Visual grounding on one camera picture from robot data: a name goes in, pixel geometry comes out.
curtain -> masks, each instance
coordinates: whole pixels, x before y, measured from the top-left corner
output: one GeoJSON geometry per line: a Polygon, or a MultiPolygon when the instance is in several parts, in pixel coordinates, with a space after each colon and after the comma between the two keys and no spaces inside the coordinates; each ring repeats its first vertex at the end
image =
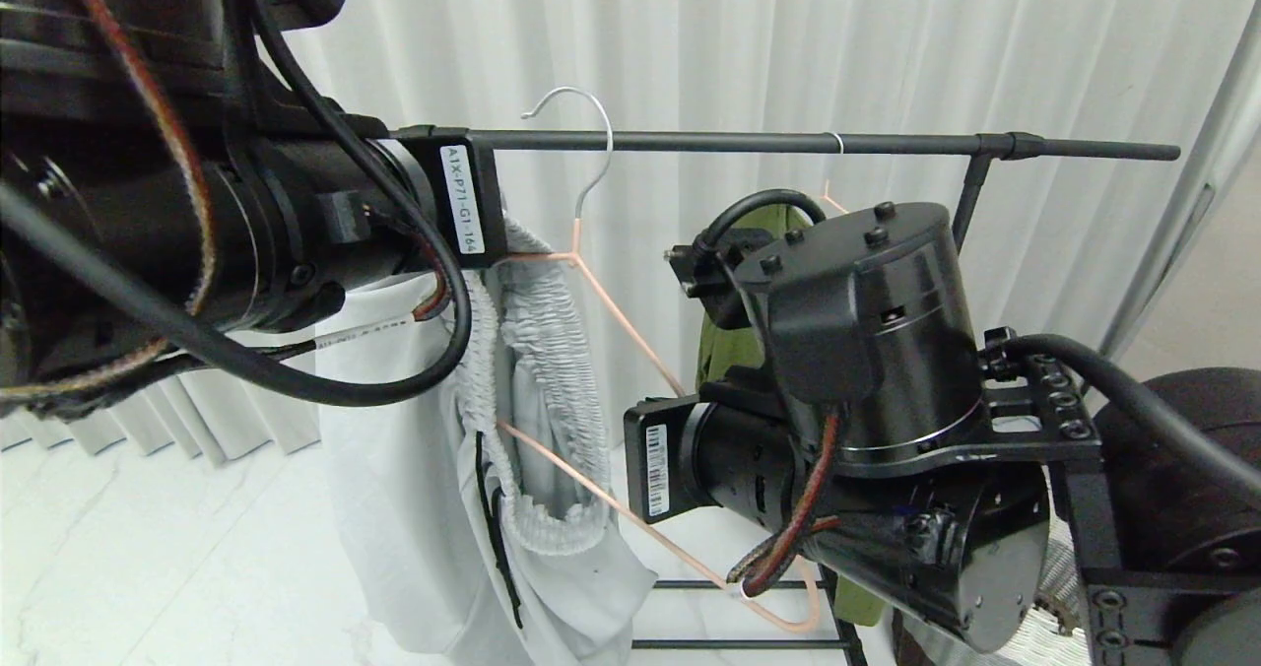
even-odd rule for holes
{"type": "MultiPolygon", "coordinates": [[[[837,132],[1029,131],[1169,141],[1193,150],[1256,0],[348,0],[290,34],[346,110],[393,127],[522,126],[559,83],[601,97],[617,129],[837,132]]],[[[528,122],[594,129],[580,100],[528,122]]],[[[600,154],[501,153],[506,204],[555,247],[600,154]]],[[[1171,204],[1179,163],[996,163],[962,254],[977,330],[1014,325],[1098,344],[1171,204]]],[[[586,204],[584,252],[677,371],[695,375],[700,305],[661,251],[760,187],[849,208],[953,207],[966,161],[894,155],[614,155],[586,204]]],[[[668,389],[584,299],[610,426],[668,389]]],[[[313,361],[296,361],[310,367],[313,361]]],[[[212,460],[318,439],[315,411],[217,371],[168,380],[69,426],[14,416],[5,445],[73,438],[96,452],[177,443],[212,460]]]]}

silver hanger hook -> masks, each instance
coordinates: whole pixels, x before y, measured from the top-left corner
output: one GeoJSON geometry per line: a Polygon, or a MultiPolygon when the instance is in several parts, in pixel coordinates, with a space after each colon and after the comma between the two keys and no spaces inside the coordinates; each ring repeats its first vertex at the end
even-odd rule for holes
{"type": "Polygon", "coordinates": [[[596,110],[599,110],[600,119],[604,120],[604,135],[605,135],[604,166],[600,168],[600,173],[596,173],[595,178],[591,178],[591,182],[586,184],[586,187],[583,189],[583,193],[578,194],[578,203],[574,204],[574,218],[581,218],[583,203],[586,202],[586,194],[591,193],[591,190],[594,190],[595,187],[598,187],[600,182],[604,180],[605,173],[609,173],[609,164],[613,164],[613,122],[609,121],[609,114],[604,111],[604,105],[600,103],[599,97],[595,97],[594,95],[586,92],[585,90],[571,86],[562,86],[550,91],[547,95],[542,97],[542,100],[538,101],[538,105],[535,105],[535,108],[532,108],[530,112],[522,114],[521,119],[531,120],[532,117],[536,117],[536,115],[538,115],[538,112],[541,112],[541,110],[545,106],[547,106],[547,103],[552,101],[555,96],[560,95],[560,92],[572,92],[574,95],[580,95],[581,97],[586,97],[586,101],[590,101],[590,103],[594,105],[596,110]]]}

barcode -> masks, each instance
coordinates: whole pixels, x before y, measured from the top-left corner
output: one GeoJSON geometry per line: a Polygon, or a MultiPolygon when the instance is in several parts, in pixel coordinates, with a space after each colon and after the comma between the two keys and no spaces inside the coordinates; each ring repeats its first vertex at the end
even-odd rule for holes
{"type": "Polygon", "coordinates": [[[648,428],[648,517],[670,511],[670,449],[666,448],[666,425],[648,428]]]}

white marble floor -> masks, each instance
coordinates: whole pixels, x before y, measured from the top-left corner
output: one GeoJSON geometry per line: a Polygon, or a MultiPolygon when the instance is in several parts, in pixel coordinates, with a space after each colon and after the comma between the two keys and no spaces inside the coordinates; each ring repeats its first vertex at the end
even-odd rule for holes
{"type": "MultiPolygon", "coordinates": [[[[21,445],[0,454],[0,474],[4,666],[445,663],[404,652],[368,618],[337,539],[319,445],[290,455],[264,447],[221,468],[171,449],[140,457],[126,443],[97,457],[73,444],[21,445]]],[[[666,530],[716,568],[758,536],[716,510],[666,530]]],[[[634,527],[624,532],[662,578],[694,576],[634,527]]],[[[796,592],[768,603],[789,618],[806,612],[796,592]]],[[[781,636],[716,592],[653,594],[636,634],[781,636]]],[[[869,662],[890,665],[886,640],[863,634],[869,662]]],[[[632,663],[762,665],[767,657],[637,651],[632,663]]],[[[772,662],[844,657],[797,651],[772,662]]]]}

white cable label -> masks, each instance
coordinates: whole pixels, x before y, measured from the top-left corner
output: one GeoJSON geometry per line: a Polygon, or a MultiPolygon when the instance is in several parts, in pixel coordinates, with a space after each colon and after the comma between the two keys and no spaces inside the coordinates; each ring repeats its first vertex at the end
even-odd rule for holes
{"type": "Polygon", "coordinates": [[[648,463],[648,516],[670,511],[670,449],[666,447],[666,425],[648,428],[644,438],[648,463]]]}
{"type": "Polygon", "coordinates": [[[473,189],[473,172],[469,169],[469,154],[464,145],[441,146],[443,173],[446,174],[446,198],[451,202],[451,218],[455,221],[455,238],[460,254],[478,255],[485,252],[482,241],[482,216],[477,208],[477,190],[473,189]]]}
{"type": "Polygon", "coordinates": [[[324,334],[322,337],[315,337],[315,348],[328,348],[338,343],[348,342],[348,339],[363,338],[368,334],[375,334],[377,332],[383,332],[386,329],[393,329],[396,327],[405,327],[406,324],[416,323],[411,318],[411,314],[404,314],[402,317],[395,317],[393,319],[386,319],[383,322],[377,322],[375,324],[366,324],[363,327],[354,327],[352,329],[346,329],[342,332],[333,332],[330,334],[324,334]]]}

